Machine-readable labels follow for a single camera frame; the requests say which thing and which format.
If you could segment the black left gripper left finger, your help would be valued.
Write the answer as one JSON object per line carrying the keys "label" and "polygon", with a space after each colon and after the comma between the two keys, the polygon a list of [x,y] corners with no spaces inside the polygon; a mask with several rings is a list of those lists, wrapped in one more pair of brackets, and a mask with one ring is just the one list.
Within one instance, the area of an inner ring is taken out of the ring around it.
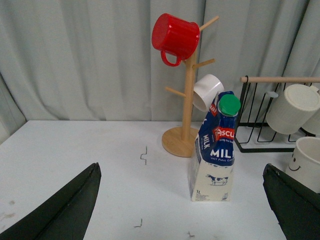
{"label": "black left gripper left finger", "polygon": [[93,163],[0,234],[2,240],[82,240],[96,205],[101,168]]}

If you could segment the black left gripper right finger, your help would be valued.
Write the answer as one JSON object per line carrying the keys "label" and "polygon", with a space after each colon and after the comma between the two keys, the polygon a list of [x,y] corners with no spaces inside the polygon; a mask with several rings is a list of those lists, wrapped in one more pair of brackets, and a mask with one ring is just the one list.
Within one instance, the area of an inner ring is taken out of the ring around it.
{"label": "black left gripper right finger", "polygon": [[320,195],[268,163],[263,188],[287,240],[320,238]]}

